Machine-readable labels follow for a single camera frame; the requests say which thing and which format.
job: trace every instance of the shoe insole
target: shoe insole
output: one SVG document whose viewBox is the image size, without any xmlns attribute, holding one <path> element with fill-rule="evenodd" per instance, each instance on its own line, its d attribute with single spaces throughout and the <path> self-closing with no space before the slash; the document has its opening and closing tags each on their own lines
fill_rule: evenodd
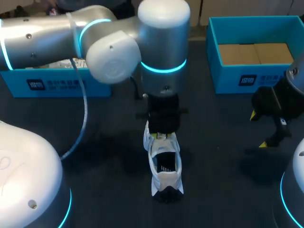
<svg viewBox="0 0 304 228">
<path fill-rule="evenodd" d="M 159 153 L 157 160 L 157 172 L 173 172 L 175 170 L 175 152 Z"/>
</svg>

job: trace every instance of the black shoe sole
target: black shoe sole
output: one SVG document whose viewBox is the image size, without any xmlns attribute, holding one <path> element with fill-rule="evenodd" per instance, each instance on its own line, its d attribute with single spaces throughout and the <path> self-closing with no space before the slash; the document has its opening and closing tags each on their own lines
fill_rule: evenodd
<svg viewBox="0 0 304 228">
<path fill-rule="evenodd" d="M 180 201 L 182 197 L 183 194 L 179 190 L 176 190 L 173 187 L 168 186 L 163 191 L 158 191 L 153 196 L 153 199 L 161 203 L 174 203 Z"/>
</svg>

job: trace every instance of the blue cardboard box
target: blue cardboard box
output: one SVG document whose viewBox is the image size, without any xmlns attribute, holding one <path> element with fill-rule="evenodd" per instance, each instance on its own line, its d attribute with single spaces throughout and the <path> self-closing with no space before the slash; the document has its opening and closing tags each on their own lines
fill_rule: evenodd
<svg viewBox="0 0 304 228">
<path fill-rule="evenodd" d="M 111 88 L 95 80 L 87 68 L 79 68 L 88 97 L 109 97 Z M 74 69 L 17 69 L 0 73 L 13 97 L 82 97 Z"/>
<path fill-rule="evenodd" d="M 284 75 L 290 64 L 223 64 L 219 45 L 262 43 L 286 43 L 296 59 L 304 51 L 304 24 L 298 16 L 209 19 L 207 56 L 217 94 L 254 93 L 260 86 L 275 85 Z"/>
</svg>

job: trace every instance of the black table surface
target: black table surface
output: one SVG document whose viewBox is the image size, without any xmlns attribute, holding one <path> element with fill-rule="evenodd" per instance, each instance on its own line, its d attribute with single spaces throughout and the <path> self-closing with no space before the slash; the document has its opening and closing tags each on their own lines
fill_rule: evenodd
<svg viewBox="0 0 304 228">
<path fill-rule="evenodd" d="M 304 119 L 292 122 L 293 137 L 279 150 L 245 155 L 274 133 L 274 123 L 249 121 L 251 95 L 215 95 L 204 42 L 190 42 L 188 66 L 180 105 L 190 113 L 177 132 L 183 199 L 151 198 L 145 121 L 135 119 L 145 102 L 134 101 L 126 81 L 113 87 L 111 98 L 89 99 L 85 137 L 63 162 L 76 228 L 275 228 L 273 192 L 304 136 Z M 74 143 L 83 112 L 80 98 L 14 99 L 0 79 L 0 119 L 41 135 L 59 154 Z"/>
</svg>

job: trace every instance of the white sneaker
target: white sneaker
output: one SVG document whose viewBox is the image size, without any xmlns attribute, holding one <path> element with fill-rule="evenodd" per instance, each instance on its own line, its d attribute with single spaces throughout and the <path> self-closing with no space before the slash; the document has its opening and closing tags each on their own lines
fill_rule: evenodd
<svg viewBox="0 0 304 228">
<path fill-rule="evenodd" d="M 180 146 L 176 134 L 168 136 L 157 134 L 157 138 L 149 133 L 147 122 L 143 146 L 148 152 L 152 172 L 152 196 L 161 201 L 175 201 L 182 197 L 184 189 L 181 182 Z"/>
</svg>

